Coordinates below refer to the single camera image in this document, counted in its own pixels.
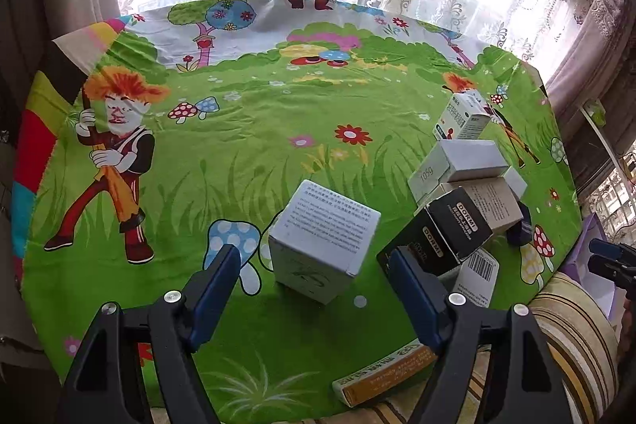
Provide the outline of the person's right hand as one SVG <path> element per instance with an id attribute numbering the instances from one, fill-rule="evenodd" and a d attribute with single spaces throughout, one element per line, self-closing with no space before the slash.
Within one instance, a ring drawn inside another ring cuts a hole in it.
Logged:
<path id="1" fill-rule="evenodd" d="M 630 351 L 630 345 L 632 344 L 632 328 L 634 325 L 632 301 L 625 299 L 623 308 L 624 312 L 621 319 L 621 333 L 617 353 L 617 361 L 619 363 L 622 362 L 627 352 Z"/>

